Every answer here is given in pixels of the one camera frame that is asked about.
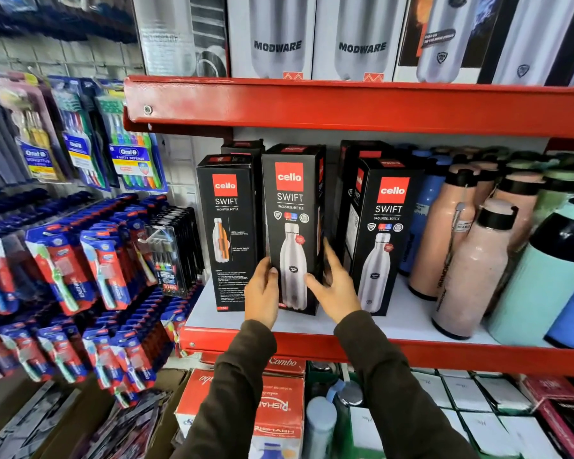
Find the black and white bottle box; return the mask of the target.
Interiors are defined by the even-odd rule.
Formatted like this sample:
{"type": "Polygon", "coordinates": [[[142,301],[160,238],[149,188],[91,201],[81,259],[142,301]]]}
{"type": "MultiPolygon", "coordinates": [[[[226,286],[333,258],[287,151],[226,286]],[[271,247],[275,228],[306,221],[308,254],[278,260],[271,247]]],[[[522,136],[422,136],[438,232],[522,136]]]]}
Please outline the black and white bottle box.
{"type": "Polygon", "coordinates": [[[574,0],[503,0],[477,82],[574,87],[574,0]]]}

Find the brown cardboard box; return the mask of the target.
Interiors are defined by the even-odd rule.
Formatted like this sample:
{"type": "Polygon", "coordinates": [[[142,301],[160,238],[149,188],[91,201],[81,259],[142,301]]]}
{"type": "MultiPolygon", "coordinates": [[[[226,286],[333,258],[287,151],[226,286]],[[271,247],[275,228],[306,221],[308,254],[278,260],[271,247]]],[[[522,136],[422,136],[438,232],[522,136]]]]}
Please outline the brown cardboard box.
{"type": "Polygon", "coordinates": [[[89,382],[33,459],[169,459],[187,379],[186,371],[161,370],[130,408],[89,382]]]}

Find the black steel bottle box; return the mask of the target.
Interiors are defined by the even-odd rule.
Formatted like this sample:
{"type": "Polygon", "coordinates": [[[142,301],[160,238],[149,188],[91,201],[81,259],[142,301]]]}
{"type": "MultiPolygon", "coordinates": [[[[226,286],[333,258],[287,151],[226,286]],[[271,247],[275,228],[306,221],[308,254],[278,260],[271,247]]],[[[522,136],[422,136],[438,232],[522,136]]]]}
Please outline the black steel bottle box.
{"type": "Polygon", "coordinates": [[[279,306],[314,316],[318,300],[306,274],[323,274],[326,146],[277,144],[261,156],[271,264],[279,306]]]}
{"type": "Polygon", "coordinates": [[[424,178],[415,157],[358,160],[343,265],[363,310],[386,316],[424,178]]]}

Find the person's right forearm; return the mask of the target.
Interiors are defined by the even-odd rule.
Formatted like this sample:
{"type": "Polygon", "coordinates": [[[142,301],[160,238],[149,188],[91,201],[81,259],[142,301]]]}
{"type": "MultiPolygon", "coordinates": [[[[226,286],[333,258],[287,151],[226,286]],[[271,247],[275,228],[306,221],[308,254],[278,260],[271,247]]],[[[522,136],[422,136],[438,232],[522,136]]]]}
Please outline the person's right forearm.
{"type": "Polygon", "coordinates": [[[334,335],[362,381],[388,459],[479,459],[365,311],[334,317],[334,335]]]}

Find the rows of red blue toothbrush packs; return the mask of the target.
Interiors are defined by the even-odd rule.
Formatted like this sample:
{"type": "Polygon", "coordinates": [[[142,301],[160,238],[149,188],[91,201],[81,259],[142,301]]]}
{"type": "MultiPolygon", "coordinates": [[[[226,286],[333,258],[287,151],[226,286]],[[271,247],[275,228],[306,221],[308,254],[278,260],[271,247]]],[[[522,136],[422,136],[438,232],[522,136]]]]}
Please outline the rows of red blue toothbrush packs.
{"type": "Polygon", "coordinates": [[[168,206],[125,193],[0,220],[0,378],[22,368],[37,383],[94,373],[114,396],[153,388],[204,288],[158,286],[145,223],[168,206]]]}

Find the green toothbrush multipack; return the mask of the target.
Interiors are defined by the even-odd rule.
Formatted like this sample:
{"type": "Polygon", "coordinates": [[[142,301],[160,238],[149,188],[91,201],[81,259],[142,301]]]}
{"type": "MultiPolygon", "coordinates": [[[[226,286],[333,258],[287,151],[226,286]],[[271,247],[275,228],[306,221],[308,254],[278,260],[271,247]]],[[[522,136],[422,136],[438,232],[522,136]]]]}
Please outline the green toothbrush multipack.
{"type": "Polygon", "coordinates": [[[153,133],[125,129],[125,91],[116,79],[95,79],[95,101],[105,124],[109,157],[124,189],[166,194],[160,145],[153,133]]]}

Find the person's left forearm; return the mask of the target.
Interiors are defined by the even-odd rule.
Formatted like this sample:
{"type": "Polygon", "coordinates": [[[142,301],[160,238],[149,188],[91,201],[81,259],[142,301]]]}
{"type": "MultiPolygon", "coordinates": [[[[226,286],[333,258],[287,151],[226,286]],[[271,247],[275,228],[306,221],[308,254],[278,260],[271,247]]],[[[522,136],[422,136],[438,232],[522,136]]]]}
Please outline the person's left forearm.
{"type": "Polygon", "coordinates": [[[276,353],[273,323],[246,319],[216,361],[209,393],[169,459],[248,459],[262,374],[276,353]]]}

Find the group of white green-edged boxes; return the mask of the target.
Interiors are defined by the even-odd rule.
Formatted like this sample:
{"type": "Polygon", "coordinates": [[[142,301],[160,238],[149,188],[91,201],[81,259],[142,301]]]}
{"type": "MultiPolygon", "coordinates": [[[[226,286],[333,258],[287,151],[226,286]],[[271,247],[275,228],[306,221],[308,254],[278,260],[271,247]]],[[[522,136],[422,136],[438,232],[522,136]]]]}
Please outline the group of white green-edged boxes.
{"type": "MultiPolygon", "coordinates": [[[[414,368],[421,387],[480,459],[563,459],[533,414],[533,404],[498,373],[414,368]]],[[[351,381],[361,386],[353,371],[351,381]]],[[[365,397],[350,408],[340,459],[386,459],[365,397]]]]}

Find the pink bottle with black cap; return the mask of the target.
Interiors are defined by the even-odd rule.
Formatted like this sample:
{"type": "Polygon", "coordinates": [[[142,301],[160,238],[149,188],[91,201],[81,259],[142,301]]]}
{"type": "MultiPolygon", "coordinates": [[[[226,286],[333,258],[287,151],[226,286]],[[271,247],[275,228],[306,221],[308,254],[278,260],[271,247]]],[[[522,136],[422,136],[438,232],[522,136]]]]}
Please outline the pink bottle with black cap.
{"type": "Polygon", "coordinates": [[[510,254],[519,251],[527,242],[534,220],[538,192],[543,186],[543,175],[533,171],[517,171],[505,175],[493,192],[493,198],[505,200],[518,207],[508,244],[510,254]]]}
{"type": "Polygon", "coordinates": [[[431,204],[408,289],[426,301],[436,301],[448,255],[467,237],[475,219],[475,189],[480,169],[453,164],[431,204]]]}
{"type": "Polygon", "coordinates": [[[490,198],[460,243],[443,280],[431,316],[438,331],[452,339],[473,336],[507,265],[507,247],[518,207],[490,198]]]}

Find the row of blue hanging packs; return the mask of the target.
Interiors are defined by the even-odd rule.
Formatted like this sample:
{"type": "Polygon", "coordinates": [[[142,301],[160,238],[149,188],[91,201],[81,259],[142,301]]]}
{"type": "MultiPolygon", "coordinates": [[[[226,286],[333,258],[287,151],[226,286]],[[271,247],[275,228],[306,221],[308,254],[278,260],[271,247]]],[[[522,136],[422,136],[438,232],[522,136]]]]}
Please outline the row of blue hanging packs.
{"type": "Polygon", "coordinates": [[[50,194],[42,188],[34,188],[33,190],[13,195],[0,193],[0,220],[6,218],[8,215],[31,213],[35,208],[42,206],[56,205],[59,208],[69,208],[86,204],[92,200],[92,193],[84,190],[60,198],[50,196],[50,194]]]}

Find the mint bottle with black band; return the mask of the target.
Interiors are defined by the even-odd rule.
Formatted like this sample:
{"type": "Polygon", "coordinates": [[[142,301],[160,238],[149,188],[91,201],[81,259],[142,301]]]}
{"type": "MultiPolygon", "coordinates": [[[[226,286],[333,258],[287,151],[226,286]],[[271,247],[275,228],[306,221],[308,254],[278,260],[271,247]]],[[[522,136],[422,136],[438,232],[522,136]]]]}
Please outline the mint bottle with black band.
{"type": "Polygon", "coordinates": [[[541,346],[574,293],[574,198],[537,227],[489,320],[507,346],[541,346]]]}

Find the pale blue bottle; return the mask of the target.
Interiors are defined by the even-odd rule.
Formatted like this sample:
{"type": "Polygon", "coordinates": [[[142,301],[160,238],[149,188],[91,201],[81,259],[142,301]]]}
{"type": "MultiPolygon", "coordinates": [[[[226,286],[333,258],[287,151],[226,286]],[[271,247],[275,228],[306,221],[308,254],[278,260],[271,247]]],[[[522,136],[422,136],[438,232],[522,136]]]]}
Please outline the pale blue bottle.
{"type": "Polygon", "coordinates": [[[322,396],[314,397],[306,406],[302,459],[329,459],[337,409],[322,396]]]}

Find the bottle with steel lid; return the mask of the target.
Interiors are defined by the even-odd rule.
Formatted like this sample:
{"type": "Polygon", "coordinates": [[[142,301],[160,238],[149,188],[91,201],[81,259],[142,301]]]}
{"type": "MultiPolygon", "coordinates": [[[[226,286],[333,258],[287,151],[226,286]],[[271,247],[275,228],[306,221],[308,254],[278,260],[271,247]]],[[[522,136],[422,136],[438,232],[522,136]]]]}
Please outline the bottle with steel lid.
{"type": "Polygon", "coordinates": [[[361,408],[364,405],[364,394],[357,382],[337,379],[326,394],[326,400],[336,409],[339,419],[349,418],[350,408],[361,408]]]}

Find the black orange bottle box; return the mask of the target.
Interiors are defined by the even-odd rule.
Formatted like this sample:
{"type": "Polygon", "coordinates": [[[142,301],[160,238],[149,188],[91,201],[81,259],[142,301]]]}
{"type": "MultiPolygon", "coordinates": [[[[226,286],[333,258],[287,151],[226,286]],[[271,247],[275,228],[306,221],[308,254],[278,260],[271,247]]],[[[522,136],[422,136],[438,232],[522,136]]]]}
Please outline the black orange bottle box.
{"type": "Polygon", "coordinates": [[[207,155],[196,175],[217,311],[244,311],[245,286],[264,257],[253,157],[207,155]]]}

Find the green bottle with black cap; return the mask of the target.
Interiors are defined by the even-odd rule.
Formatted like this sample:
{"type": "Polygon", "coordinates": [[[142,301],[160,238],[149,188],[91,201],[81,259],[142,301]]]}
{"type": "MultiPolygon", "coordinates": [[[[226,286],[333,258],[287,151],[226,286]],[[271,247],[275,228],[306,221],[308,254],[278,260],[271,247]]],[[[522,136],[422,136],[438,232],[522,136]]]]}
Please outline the green bottle with black cap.
{"type": "Polygon", "coordinates": [[[568,199],[574,197],[574,170],[548,169],[538,191],[533,211],[531,233],[568,199]]]}

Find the grey bottle box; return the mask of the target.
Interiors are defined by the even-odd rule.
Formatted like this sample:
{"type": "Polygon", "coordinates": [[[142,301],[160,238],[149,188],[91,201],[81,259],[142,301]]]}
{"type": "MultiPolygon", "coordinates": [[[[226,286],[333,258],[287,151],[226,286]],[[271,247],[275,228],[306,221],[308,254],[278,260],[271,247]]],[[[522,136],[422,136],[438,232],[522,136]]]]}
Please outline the grey bottle box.
{"type": "Polygon", "coordinates": [[[132,0],[150,76],[228,77],[226,0],[132,0]]]}

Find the white steel bottle box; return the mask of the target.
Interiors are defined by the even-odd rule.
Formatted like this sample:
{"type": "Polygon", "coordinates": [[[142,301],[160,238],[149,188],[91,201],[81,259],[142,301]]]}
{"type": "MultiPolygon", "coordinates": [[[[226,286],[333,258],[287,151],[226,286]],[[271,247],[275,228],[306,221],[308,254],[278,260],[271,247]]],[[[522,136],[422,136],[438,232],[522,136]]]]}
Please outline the white steel bottle box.
{"type": "Polygon", "coordinates": [[[312,79],[392,82],[408,0],[316,0],[312,79]]]}
{"type": "Polygon", "coordinates": [[[227,0],[231,76],[312,78],[316,0],[227,0]]]}

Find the red metal shelf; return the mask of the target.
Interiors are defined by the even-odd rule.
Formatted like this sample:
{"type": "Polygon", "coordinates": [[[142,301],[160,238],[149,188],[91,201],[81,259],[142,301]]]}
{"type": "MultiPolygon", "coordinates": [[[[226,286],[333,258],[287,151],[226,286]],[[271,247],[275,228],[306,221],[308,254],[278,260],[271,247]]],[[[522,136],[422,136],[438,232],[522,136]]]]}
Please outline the red metal shelf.
{"type": "Polygon", "coordinates": [[[129,76],[126,124],[574,139],[574,87],[129,76]]]}
{"type": "MultiPolygon", "coordinates": [[[[399,276],[387,316],[375,316],[376,325],[398,345],[410,364],[421,368],[482,370],[525,375],[574,376],[574,349],[550,346],[499,345],[480,327],[466,341],[446,337],[429,318],[431,302],[414,296],[406,278],[399,276]]],[[[210,281],[199,296],[184,327],[179,343],[185,351],[222,353],[244,320],[242,311],[219,312],[210,281]]],[[[334,336],[334,322],[318,308],[315,316],[280,310],[273,327],[276,355],[309,361],[347,362],[334,336]]]]}

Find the pile of grey packets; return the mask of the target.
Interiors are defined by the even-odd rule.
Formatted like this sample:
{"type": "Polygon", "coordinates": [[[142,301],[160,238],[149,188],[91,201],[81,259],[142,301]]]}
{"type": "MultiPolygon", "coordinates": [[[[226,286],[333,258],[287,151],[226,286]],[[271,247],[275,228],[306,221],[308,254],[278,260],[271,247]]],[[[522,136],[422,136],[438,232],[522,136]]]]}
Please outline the pile of grey packets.
{"type": "MultiPolygon", "coordinates": [[[[89,382],[69,389],[57,381],[43,384],[1,427],[0,459],[33,459],[89,382]]],[[[122,408],[130,408],[139,396],[122,391],[114,398],[122,408]]]]}

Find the person's right hand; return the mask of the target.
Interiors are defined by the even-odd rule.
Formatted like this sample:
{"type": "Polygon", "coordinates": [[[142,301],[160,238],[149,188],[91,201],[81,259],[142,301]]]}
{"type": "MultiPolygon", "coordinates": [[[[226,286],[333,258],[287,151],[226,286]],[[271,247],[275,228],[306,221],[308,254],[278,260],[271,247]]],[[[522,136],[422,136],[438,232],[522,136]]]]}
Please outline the person's right hand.
{"type": "Polygon", "coordinates": [[[322,308],[335,324],[339,324],[349,314],[361,310],[361,305],[352,278],[343,268],[326,238],[323,239],[323,246],[332,278],[329,286],[334,289],[334,297],[329,305],[322,305],[322,308]]]}

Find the blue toothbrush multipack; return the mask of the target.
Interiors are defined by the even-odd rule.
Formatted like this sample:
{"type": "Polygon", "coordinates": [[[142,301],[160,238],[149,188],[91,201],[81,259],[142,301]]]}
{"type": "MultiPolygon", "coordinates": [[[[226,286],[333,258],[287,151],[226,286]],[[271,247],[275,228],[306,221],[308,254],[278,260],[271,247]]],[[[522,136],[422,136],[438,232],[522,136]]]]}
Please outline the blue toothbrush multipack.
{"type": "Polygon", "coordinates": [[[101,151],[101,138],[93,127],[95,84],[91,79],[49,75],[51,93],[62,121],[62,137],[81,181],[110,192],[111,185],[101,151]]]}

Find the white and orange bottle box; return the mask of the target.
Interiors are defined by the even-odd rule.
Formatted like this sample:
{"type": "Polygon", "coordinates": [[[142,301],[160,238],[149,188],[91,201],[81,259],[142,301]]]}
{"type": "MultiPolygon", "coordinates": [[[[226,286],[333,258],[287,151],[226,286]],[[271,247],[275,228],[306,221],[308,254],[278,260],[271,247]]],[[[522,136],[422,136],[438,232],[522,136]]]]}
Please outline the white and orange bottle box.
{"type": "Polygon", "coordinates": [[[506,0],[408,0],[396,83],[477,84],[506,0]]]}

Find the red flat box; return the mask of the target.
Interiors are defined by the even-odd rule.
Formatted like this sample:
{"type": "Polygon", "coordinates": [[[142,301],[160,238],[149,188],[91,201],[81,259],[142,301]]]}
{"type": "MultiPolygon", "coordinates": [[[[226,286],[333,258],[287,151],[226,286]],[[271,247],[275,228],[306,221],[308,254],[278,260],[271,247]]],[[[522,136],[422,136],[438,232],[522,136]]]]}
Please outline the red flat box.
{"type": "MultiPolygon", "coordinates": [[[[207,365],[215,365],[218,356],[218,353],[202,353],[200,362],[207,365]]],[[[273,356],[270,358],[263,373],[270,376],[304,378],[306,373],[306,361],[273,356]]]]}

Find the row of assorted capped bottles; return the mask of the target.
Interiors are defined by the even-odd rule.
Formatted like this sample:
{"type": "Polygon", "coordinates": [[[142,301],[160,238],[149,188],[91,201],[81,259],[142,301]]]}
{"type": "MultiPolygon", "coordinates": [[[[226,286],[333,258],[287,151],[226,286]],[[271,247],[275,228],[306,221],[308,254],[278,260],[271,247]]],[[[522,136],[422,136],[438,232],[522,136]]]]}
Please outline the row of assorted capped bottles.
{"type": "Polygon", "coordinates": [[[397,144],[398,150],[407,150],[421,157],[449,157],[451,162],[473,163],[475,161],[490,161],[497,163],[500,169],[507,171],[550,171],[560,169],[574,171],[574,153],[559,152],[540,154],[530,150],[512,150],[504,146],[473,147],[473,146],[435,146],[422,147],[415,144],[397,144]]]}

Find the row of black toothbrush packs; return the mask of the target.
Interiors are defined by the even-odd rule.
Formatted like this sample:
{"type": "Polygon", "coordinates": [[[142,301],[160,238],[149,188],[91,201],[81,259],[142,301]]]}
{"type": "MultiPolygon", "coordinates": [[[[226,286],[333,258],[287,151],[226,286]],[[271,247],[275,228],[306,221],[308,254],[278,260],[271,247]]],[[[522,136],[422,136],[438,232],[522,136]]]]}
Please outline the row of black toothbrush packs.
{"type": "Polygon", "coordinates": [[[195,211],[168,206],[145,223],[153,270],[164,295],[187,298],[204,275],[195,211]]]}

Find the red gift box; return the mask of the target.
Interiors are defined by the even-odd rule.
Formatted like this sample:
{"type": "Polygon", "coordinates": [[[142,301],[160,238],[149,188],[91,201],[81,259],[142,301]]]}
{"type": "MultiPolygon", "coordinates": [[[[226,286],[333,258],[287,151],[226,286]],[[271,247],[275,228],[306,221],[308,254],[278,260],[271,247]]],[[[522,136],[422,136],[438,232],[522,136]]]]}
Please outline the red gift box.
{"type": "Polygon", "coordinates": [[[574,386],[563,376],[518,375],[521,393],[563,459],[574,459],[574,386]]]}

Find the yellow toothbrush multipack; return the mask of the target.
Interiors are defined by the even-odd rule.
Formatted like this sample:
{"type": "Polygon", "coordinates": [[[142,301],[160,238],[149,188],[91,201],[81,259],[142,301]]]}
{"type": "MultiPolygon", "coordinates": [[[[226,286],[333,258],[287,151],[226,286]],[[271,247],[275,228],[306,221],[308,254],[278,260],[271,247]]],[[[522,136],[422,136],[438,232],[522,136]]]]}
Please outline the yellow toothbrush multipack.
{"type": "Polygon", "coordinates": [[[49,184],[71,182],[73,170],[55,126],[57,108],[46,81],[31,73],[1,75],[0,106],[9,112],[31,177],[49,184]]]}

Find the row of dark hanging packs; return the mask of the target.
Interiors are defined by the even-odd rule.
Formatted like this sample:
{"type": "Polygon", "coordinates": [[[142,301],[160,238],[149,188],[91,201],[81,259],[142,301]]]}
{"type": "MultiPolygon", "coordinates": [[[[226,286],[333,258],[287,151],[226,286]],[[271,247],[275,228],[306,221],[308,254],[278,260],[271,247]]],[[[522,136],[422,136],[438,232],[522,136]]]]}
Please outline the row of dark hanging packs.
{"type": "Polygon", "coordinates": [[[0,37],[138,41],[131,0],[0,0],[0,37]]]}

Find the red and white carton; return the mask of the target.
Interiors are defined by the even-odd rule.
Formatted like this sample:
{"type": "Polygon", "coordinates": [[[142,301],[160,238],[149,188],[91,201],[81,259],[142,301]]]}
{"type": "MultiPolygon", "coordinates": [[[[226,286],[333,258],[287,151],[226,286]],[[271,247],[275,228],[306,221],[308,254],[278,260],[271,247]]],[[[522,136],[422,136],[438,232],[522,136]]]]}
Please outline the red and white carton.
{"type": "MultiPolygon", "coordinates": [[[[175,416],[184,437],[209,393],[213,370],[194,369],[175,416]]],[[[263,377],[248,459],[300,459],[304,438],[304,379],[263,377]]]]}

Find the blue bottle with dark cap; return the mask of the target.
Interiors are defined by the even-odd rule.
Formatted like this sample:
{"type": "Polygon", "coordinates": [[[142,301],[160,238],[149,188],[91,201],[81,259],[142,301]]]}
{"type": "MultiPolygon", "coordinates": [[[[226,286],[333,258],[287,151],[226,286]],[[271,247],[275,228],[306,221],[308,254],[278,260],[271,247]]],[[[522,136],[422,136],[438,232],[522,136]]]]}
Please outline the blue bottle with dark cap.
{"type": "Polygon", "coordinates": [[[425,160],[421,191],[416,200],[403,259],[398,268],[398,272],[405,277],[411,273],[427,223],[430,206],[439,195],[451,163],[452,157],[449,155],[432,155],[425,160]]]}

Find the person's left hand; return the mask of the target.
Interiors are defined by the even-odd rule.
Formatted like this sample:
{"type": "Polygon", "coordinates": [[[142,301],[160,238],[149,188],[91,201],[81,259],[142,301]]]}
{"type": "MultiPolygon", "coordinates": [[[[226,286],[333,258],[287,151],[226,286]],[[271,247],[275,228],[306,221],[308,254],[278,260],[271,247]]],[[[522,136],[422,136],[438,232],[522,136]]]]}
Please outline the person's left hand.
{"type": "Polygon", "coordinates": [[[271,303],[266,298],[268,270],[271,267],[269,257],[262,259],[244,289],[245,320],[257,321],[269,330],[272,330],[278,315],[278,303],[271,303]]]}

